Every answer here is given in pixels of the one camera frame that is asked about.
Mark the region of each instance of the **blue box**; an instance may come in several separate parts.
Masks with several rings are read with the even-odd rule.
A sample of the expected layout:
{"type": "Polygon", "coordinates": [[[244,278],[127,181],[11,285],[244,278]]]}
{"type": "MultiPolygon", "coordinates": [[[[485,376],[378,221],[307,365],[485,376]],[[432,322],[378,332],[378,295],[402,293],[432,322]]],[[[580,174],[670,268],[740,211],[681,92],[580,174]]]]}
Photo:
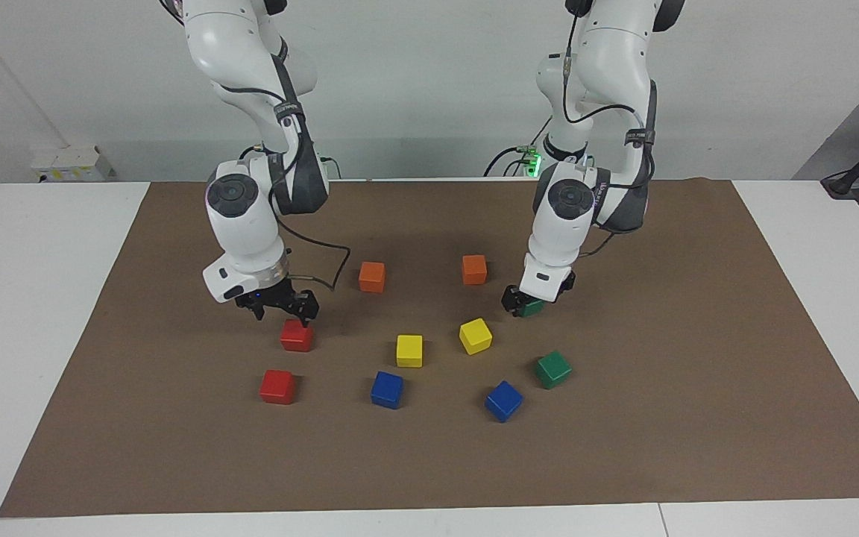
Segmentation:
{"type": "Polygon", "coordinates": [[[507,419],[512,417],[512,414],[519,409],[522,404],[522,394],[512,387],[512,384],[505,380],[500,382],[495,390],[486,398],[486,408],[495,415],[495,418],[501,424],[505,424],[507,419]]]}
{"type": "Polygon", "coordinates": [[[403,397],[403,378],[395,374],[379,371],[373,380],[371,401],[373,404],[396,410],[400,408],[400,398],[403,397]]]}

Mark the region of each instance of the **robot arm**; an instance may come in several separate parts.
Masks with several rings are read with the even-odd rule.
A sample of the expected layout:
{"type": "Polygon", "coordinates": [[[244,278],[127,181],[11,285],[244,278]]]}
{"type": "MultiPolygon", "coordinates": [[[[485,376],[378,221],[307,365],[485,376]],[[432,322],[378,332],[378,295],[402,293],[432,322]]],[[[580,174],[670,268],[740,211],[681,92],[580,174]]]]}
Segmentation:
{"type": "Polygon", "coordinates": [[[259,320],[263,308],[273,307],[306,325],[319,306],[310,290],[294,292],[277,215],[319,210],[330,187],[297,99],[313,89],[316,74],[270,16],[285,6],[284,0],[184,0],[183,21],[195,64],[262,137],[258,157],[219,164],[208,181],[208,218],[224,255],[204,269],[204,282],[218,302],[234,299],[259,320]]]}
{"type": "Polygon", "coordinates": [[[651,33],[667,30],[682,4],[683,0],[566,2],[576,17],[577,41],[565,54],[545,58],[538,71],[539,89],[553,107],[543,145],[558,164],[539,179],[525,271],[519,286],[510,286],[503,296],[503,306],[512,314],[534,301],[556,302],[572,289],[576,279],[572,265],[593,224],[611,233],[641,227],[648,181],[655,172],[651,150],[658,100],[645,54],[651,33]],[[670,22],[664,10],[672,11],[670,22]],[[582,115],[580,107],[593,112],[582,115]],[[607,110],[619,113],[626,126],[623,162],[616,170],[585,165],[592,116],[607,110]]]}

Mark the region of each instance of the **red cube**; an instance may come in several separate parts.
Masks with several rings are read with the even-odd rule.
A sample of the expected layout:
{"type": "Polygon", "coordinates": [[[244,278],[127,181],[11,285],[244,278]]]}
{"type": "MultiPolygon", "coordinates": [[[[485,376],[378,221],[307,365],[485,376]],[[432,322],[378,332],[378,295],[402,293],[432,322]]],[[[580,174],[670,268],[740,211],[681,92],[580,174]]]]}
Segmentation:
{"type": "Polygon", "coordinates": [[[309,353],[313,347],[313,327],[304,327],[297,319],[287,320],[280,333],[280,344],[294,353],[309,353]]]}
{"type": "Polygon", "coordinates": [[[291,404],[294,402],[296,384],[290,371],[267,371],[260,384],[260,398],[273,404],[291,404]]]}

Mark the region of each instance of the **white table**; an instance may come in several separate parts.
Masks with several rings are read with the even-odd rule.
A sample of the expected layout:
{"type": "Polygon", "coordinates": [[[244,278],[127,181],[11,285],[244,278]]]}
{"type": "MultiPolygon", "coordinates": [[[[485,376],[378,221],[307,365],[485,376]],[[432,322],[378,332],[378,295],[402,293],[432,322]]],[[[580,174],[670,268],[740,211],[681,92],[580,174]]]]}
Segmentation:
{"type": "MultiPolygon", "coordinates": [[[[735,186],[859,397],[859,208],[817,183],[735,186]]],[[[147,187],[0,184],[0,503],[147,187]]],[[[404,533],[859,536],[859,500],[0,520],[24,536],[404,533]]]]}

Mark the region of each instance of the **cube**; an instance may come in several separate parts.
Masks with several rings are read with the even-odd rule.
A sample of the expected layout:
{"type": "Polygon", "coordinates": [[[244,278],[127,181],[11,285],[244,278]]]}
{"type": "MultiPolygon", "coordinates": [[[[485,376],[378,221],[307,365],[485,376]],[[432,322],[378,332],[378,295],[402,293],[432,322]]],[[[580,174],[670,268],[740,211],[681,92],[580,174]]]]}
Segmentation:
{"type": "Polygon", "coordinates": [[[463,342],[466,353],[481,353],[492,345],[492,333],[486,326],[486,321],[477,319],[459,327],[459,340],[463,342]]]}
{"type": "Polygon", "coordinates": [[[519,310],[519,316],[520,317],[532,317],[536,313],[541,312],[542,309],[545,308],[545,306],[546,306],[545,301],[534,300],[534,301],[529,302],[529,303],[522,306],[522,308],[519,310]]]}
{"type": "Polygon", "coordinates": [[[522,394],[505,380],[500,382],[486,398],[486,408],[492,412],[492,415],[495,415],[501,424],[505,424],[521,404],[522,394]]]}
{"type": "Polygon", "coordinates": [[[463,285],[481,286],[486,283],[487,276],[485,255],[463,256],[463,285]]]}
{"type": "Polygon", "coordinates": [[[373,404],[396,410],[400,408],[403,397],[403,378],[385,371],[379,371],[373,380],[371,401],[373,404]]]}
{"type": "Polygon", "coordinates": [[[273,404],[291,404],[296,386],[297,381],[290,371],[269,370],[260,382],[260,398],[273,404]]]}
{"type": "Polygon", "coordinates": [[[280,332],[280,344],[292,353],[308,353],[313,347],[313,327],[304,326],[297,319],[287,319],[280,332]]]}
{"type": "Polygon", "coordinates": [[[396,367],[423,367],[423,336],[396,337],[396,367]]]}
{"type": "Polygon", "coordinates": [[[383,292],[386,285],[386,265],[365,261],[360,266],[360,290],[362,292],[383,292]]]}
{"type": "Polygon", "coordinates": [[[546,390],[555,388],[572,374],[572,366],[558,351],[547,354],[535,364],[535,375],[542,381],[546,390]]]}

